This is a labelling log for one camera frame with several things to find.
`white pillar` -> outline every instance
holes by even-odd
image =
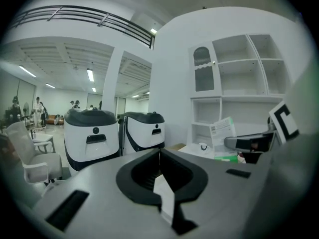
[[[102,110],[107,110],[115,114],[114,97],[116,82],[118,80],[119,69],[123,56],[123,49],[114,48],[108,70],[106,72],[103,96],[102,96]]]

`robot black lid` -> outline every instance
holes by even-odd
[[[124,116],[130,117],[134,120],[137,120],[141,123],[145,124],[157,124],[157,123],[164,123],[164,118],[162,115],[157,113],[135,113],[135,112],[127,112],[124,114],[121,114],[119,117],[120,119],[123,119]]]
[[[64,115],[64,120],[74,126],[103,126],[116,123],[112,112],[103,110],[70,109]]]

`chair seat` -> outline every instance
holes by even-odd
[[[56,179],[62,176],[62,162],[61,157],[57,153],[48,153],[34,156],[30,165],[39,163],[47,163],[49,169],[49,179]]]

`cabinet door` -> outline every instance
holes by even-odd
[[[221,95],[221,84],[216,54],[212,42],[189,49],[191,98]]]

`cabinet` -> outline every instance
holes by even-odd
[[[211,146],[209,125],[232,117],[237,135],[267,130],[269,111],[291,86],[269,34],[231,36],[189,49],[192,121],[188,141]]]

